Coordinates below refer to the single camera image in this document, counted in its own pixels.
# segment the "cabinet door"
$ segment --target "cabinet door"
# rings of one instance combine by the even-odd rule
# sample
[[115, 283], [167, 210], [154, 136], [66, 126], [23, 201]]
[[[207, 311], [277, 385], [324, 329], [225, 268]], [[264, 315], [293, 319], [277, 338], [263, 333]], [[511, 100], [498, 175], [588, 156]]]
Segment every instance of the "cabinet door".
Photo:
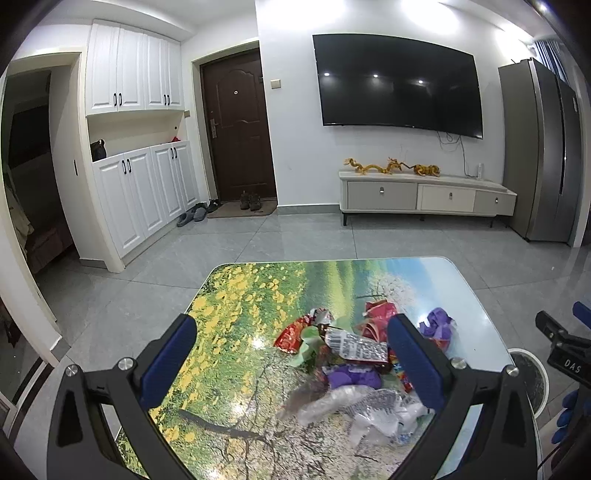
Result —
[[148, 110], [168, 108], [164, 90], [165, 75], [162, 74], [164, 42], [163, 38], [146, 35], [145, 96]]
[[154, 170], [158, 179], [158, 187], [162, 198], [166, 223], [185, 211], [181, 202], [180, 186], [173, 164], [173, 149], [170, 144], [151, 147]]
[[100, 206], [117, 253], [123, 257], [144, 239], [129, 183], [123, 155], [93, 163]]
[[154, 174], [152, 152], [149, 148], [142, 148], [124, 155], [139, 221], [144, 235], [149, 237], [167, 223]]
[[183, 109], [183, 80], [181, 74], [181, 45], [168, 40], [168, 94], [171, 109]]
[[119, 29], [117, 47], [117, 102], [119, 110], [144, 109], [146, 35], [133, 27]]
[[90, 30], [86, 61], [86, 115], [116, 112], [119, 24], [95, 22]]
[[178, 162], [178, 180], [185, 210], [197, 203], [197, 179], [193, 169], [193, 159], [189, 142], [172, 144], [174, 159]]

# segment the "front door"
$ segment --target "front door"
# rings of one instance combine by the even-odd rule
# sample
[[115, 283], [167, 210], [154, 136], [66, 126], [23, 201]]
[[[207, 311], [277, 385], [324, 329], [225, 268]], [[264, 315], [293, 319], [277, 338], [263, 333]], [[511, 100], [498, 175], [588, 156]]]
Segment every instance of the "front door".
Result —
[[219, 198], [277, 196], [261, 54], [249, 51], [202, 66], [203, 99]]

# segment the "shoe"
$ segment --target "shoe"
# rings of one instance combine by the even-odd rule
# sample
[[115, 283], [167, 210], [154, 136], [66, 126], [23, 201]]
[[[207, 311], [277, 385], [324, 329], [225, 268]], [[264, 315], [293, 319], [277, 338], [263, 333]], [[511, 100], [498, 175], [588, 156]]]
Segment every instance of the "shoe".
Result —
[[240, 210], [248, 210], [249, 207], [249, 195], [246, 192], [242, 192], [242, 195], [240, 195]]
[[249, 200], [249, 203], [251, 204], [251, 212], [256, 212], [257, 210], [261, 209], [261, 207], [262, 207], [261, 197], [259, 197], [256, 193], [251, 193], [248, 200]]

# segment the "tv screen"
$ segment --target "tv screen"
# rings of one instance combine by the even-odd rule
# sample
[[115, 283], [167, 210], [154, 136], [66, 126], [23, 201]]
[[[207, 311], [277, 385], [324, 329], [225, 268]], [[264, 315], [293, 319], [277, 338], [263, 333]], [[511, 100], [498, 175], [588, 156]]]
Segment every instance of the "tv screen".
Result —
[[313, 39], [324, 125], [393, 125], [482, 138], [472, 55], [385, 35]]

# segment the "door handle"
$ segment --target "door handle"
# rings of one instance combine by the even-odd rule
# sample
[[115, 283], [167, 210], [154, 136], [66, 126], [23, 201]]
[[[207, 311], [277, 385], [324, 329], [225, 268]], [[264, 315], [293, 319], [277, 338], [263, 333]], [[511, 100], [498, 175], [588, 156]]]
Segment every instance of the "door handle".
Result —
[[217, 123], [216, 123], [216, 120], [214, 118], [212, 118], [209, 121], [209, 125], [212, 128], [212, 138], [217, 138], [217, 131], [216, 131], [216, 125], [217, 125]]

